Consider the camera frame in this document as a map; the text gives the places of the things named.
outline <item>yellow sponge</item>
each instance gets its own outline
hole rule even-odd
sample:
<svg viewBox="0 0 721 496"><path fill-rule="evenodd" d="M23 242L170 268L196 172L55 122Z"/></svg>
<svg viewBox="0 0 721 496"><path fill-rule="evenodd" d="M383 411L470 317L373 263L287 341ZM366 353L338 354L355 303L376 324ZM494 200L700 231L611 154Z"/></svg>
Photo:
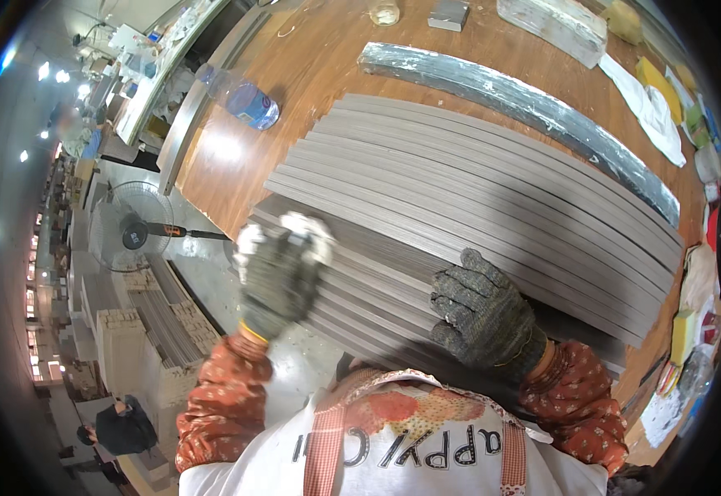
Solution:
<svg viewBox="0 0 721 496"><path fill-rule="evenodd" d="M681 310L675 315L672 327L672 354L669 360L683 365L694 347L694 332L697 323L697 312L691 309Z"/></svg>
<svg viewBox="0 0 721 496"><path fill-rule="evenodd" d="M642 86L653 86L664 95L669 111L672 113L672 122L679 125L683 121L683 111L680 110L680 98L669 81L645 57L636 63L636 79Z"/></svg>

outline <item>floral sleeve cover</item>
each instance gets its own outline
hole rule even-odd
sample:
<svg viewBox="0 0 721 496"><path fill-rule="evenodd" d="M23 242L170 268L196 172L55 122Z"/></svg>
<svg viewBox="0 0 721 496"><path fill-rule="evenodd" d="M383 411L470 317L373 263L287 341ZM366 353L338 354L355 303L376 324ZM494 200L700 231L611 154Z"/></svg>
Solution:
<svg viewBox="0 0 721 496"><path fill-rule="evenodd" d="M264 431L267 399L262 384L272 377L266 347L239 334L223 337L204 362L198 385L177 416L176 468L235 462Z"/></svg>
<svg viewBox="0 0 721 496"><path fill-rule="evenodd" d="M611 398L611 378L586 344L556 346L548 369L522 385L520 402L551 433L556 449L603 465L609 476L623 466L627 423Z"/></svg>

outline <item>apron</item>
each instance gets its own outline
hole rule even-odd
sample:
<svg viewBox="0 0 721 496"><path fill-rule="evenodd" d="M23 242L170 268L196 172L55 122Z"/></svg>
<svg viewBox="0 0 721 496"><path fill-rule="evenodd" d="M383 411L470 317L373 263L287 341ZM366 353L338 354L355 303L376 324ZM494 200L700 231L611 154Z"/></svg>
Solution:
<svg viewBox="0 0 721 496"><path fill-rule="evenodd" d="M333 491L341 443L344 441L347 406L381 384L402 380L428 382L493 408L504 421L500 493L502 496L525 494L525 427L515 416L486 396L443 386L423 372L412 369L382 372L364 368L351 373L316 407L306 457L304 496L330 496Z"/></svg>

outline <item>pile of boards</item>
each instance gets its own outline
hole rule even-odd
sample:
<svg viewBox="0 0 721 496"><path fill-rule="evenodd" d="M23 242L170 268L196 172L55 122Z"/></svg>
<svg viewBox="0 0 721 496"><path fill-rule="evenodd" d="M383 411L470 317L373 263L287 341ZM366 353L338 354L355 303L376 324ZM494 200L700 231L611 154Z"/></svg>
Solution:
<svg viewBox="0 0 721 496"><path fill-rule="evenodd" d="M265 186L277 194L252 221L299 211L339 243L306 326L387 366L442 370L427 337L431 277L472 247L534 300L549 335L590 344L621 372L623 344L641 345L683 251L661 216L572 156L387 98L336 101Z"/></svg>

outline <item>workbench surface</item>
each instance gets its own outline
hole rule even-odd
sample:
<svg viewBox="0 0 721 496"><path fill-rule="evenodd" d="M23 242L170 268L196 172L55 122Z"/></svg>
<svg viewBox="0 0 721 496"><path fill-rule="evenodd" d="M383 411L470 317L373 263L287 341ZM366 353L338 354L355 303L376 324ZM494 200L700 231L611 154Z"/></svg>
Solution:
<svg viewBox="0 0 721 496"><path fill-rule="evenodd" d="M252 206L267 196L263 183L298 138L305 137L334 100L346 93L373 94L440 106L503 125L566 153L567 148L503 114L451 94L395 79L363 74L356 59L368 41L411 45L453 55L535 86L563 100L616 136L655 172L680 201L680 228L687 246L702 239L703 186L694 169L694 148L681 134L683 168L671 164L650 142L613 82L595 67L587 69L541 38L502 20L494 0L472 0L462 33L427 25L432 2L399 0L401 18L393 26L374 25L365 2L306 0L275 25L277 30L252 44L254 58L245 75L280 105L280 119L259 133L213 105L199 125L177 178L177 187L229 236L236 237ZM634 72L640 56L663 63L644 45L634 47L609 33L607 52ZM678 305L682 267L661 314L641 349L629 347L627 370L614 388L621 405L640 391L626 411L635 421L649 401L640 381L668 349Z"/></svg>

